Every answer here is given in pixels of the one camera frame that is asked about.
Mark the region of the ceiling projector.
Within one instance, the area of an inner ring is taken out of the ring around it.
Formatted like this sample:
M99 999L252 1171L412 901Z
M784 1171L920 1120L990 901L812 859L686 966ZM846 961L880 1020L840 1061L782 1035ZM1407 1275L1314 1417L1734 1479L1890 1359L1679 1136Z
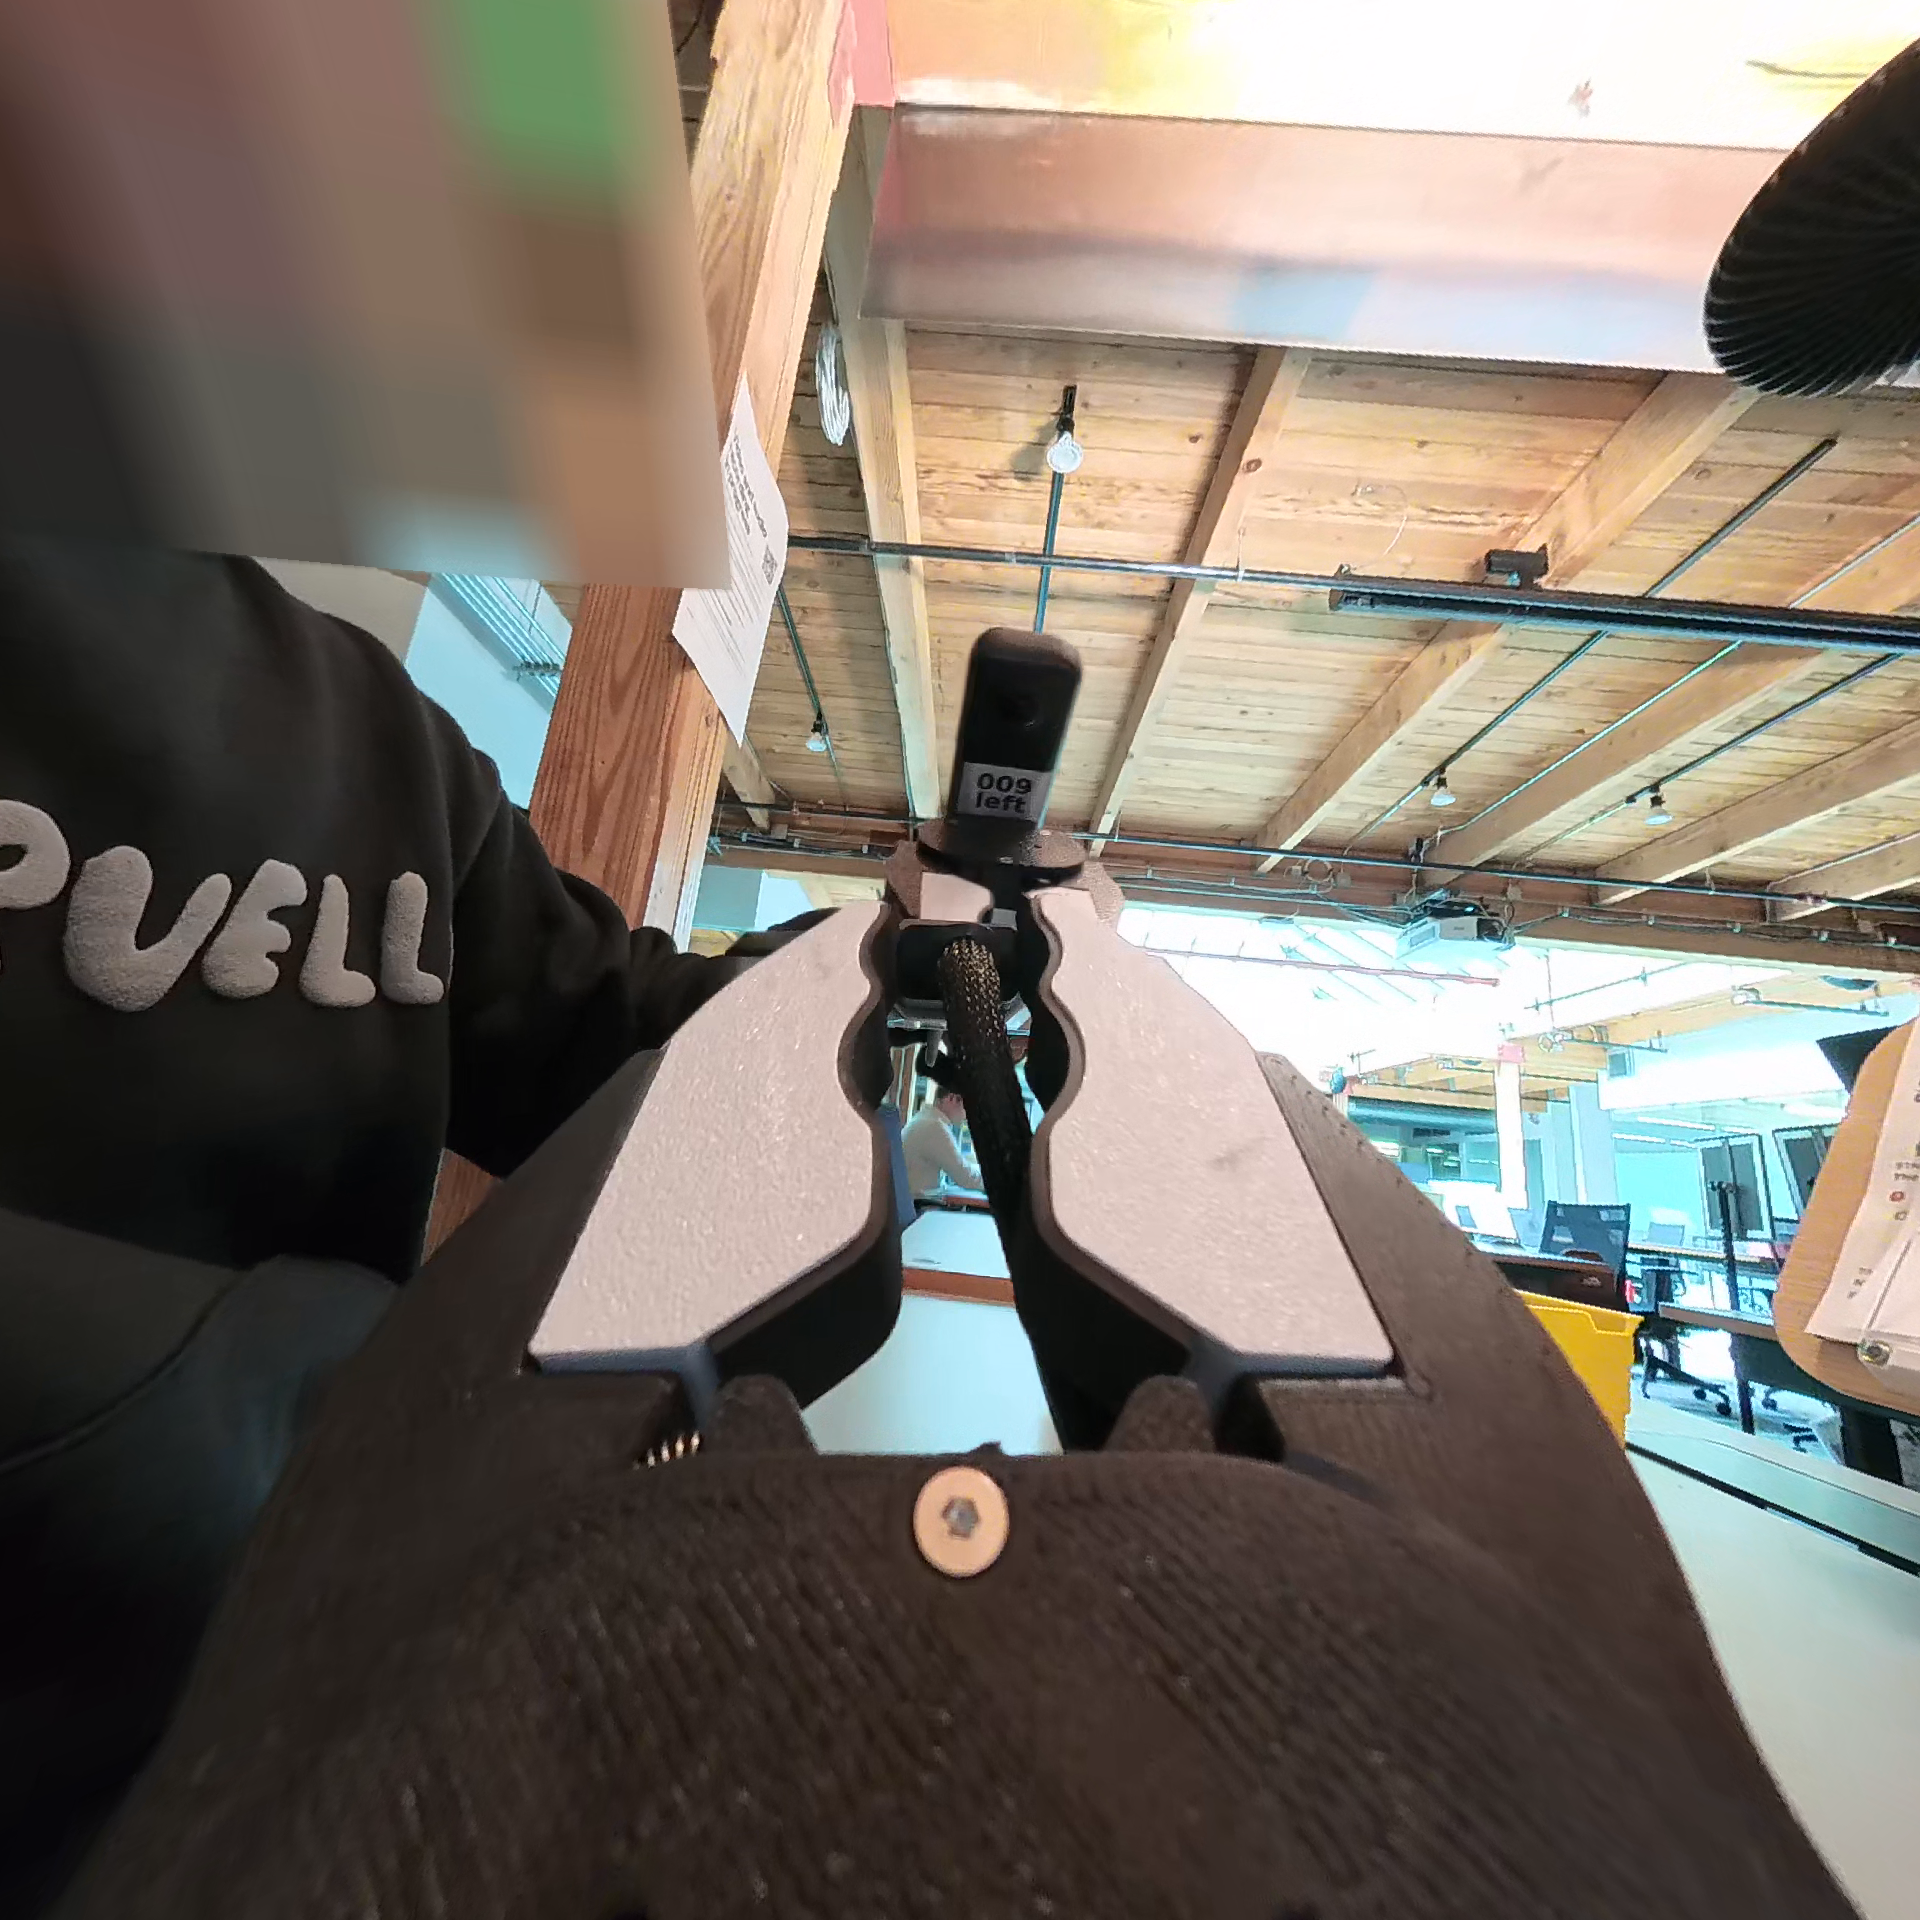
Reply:
M1500 954L1515 930L1500 911L1475 897L1424 897L1398 930L1403 963L1457 963L1461 954Z

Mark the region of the person's left forearm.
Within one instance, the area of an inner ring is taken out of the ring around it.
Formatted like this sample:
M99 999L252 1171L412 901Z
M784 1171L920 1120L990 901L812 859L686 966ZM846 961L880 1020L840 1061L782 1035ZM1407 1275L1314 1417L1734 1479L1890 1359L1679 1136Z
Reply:
M597 940L579 963L552 961L455 1017L444 1147L507 1177L616 1067L662 1048L756 961L827 922L829 907L739 937L723 954L674 948L658 930Z

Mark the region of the wooden document board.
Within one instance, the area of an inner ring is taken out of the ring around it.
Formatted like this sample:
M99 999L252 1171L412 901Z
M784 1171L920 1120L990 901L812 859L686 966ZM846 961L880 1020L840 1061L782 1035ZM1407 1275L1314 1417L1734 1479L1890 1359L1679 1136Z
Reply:
M1862 1061L1787 1247L1771 1319L1784 1354L1813 1379L1873 1411L1918 1420L1915 1354L1871 1363L1858 1337L1826 1337L1813 1326L1829 1285L1862 1266L1849 1252L1862 1215L1907 1210L1897 1225L1918 1230L1918 1180L1891 1180L1897 1147L1918 1161L1918 1020L1887 1032Z

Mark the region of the black office chair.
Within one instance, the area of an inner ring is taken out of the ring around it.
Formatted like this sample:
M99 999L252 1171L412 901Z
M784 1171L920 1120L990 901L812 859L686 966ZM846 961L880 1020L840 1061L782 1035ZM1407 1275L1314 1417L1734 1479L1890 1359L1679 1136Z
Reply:
M1627 1204L1578 1204L1547 1200L1539 1225L1539 1252L1559 1261L1597 1266L1602 1278L1588 1285L1599 1293L1599 1306L1627 1307L1627 1241L1631 1241L1631 1207Z

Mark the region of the person's black hoodie torso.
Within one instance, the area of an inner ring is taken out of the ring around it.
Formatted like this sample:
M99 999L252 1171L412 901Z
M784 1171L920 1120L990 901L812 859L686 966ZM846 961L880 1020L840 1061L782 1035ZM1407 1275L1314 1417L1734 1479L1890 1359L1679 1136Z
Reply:
M3 535L3 1915L422 1255L455 1017L625 911L252 558Z

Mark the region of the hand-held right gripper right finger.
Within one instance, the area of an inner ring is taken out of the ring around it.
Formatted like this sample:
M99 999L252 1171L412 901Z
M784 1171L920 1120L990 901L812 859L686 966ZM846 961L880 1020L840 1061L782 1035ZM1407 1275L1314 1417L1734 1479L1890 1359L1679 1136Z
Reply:
M1223 1446L1312 1446L1398 1406L1398 1346L1273 1071L1168 958L1035 921L1035 1064L1059 1064L1021 1189L1021 1325L1059 1446L1106 1446L1149 1379Z

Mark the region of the black ribbed lamp shade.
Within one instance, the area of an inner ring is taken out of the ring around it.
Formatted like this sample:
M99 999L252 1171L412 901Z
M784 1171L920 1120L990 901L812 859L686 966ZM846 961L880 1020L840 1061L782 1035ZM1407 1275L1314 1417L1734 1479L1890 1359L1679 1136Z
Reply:
M1704 303L1717 367L1766 397L1842 397L1918 372L1918 44L1759 186Z

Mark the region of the wooden pillar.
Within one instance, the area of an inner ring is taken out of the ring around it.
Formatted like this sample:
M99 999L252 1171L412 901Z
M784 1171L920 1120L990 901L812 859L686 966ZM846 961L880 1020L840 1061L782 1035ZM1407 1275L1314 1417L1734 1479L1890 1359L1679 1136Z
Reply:
M711 337L711 425L752 393L780 467L805 324L856 103L892 100L887 4L711 4L686 57L692 211ZM671 634L674 588L590 582L570 617L532 827L560 867L631 921L687 937L718 782L752 793L733 741Z

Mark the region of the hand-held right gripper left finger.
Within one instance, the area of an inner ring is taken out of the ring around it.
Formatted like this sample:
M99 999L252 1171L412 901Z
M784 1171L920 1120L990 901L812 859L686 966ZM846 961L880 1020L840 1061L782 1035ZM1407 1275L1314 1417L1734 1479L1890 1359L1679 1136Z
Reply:
M802 1406L891 1340L902 1302L882 901L752 961L647 1078L532 1329L544 1371L739 1376Z

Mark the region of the white paper notice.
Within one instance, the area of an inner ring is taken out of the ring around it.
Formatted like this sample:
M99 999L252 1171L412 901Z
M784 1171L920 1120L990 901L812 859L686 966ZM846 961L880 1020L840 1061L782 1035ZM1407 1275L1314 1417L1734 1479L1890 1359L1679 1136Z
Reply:
M698 667L733 741L740 744L788 562L788 507L764 447L749 377L733 397L718 469L733 578L718 588L680 593L674 643Z

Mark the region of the yellow plastic bin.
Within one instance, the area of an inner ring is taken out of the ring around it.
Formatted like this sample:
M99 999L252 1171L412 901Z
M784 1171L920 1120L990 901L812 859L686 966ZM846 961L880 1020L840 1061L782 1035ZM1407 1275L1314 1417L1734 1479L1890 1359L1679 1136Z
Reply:
M1616 1441L1627 1442L1635 1367L1644 1316L1622 1307L1578 1306L1523 1290L1520 1298L1547 1329L1575 1373L1587 1384Z

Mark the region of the black ceiling track rail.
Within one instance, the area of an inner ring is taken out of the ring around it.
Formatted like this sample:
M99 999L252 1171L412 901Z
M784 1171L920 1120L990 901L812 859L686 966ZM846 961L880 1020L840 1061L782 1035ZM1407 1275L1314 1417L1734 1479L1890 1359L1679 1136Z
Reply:
M1389 580L1340 570L1325 582L1330 612L1446 622L1467 626L1541 626L1616 635L1679 635L1833 653L1918 655L1915 615L1769 609L1684 596L1606 596L1500 582Z

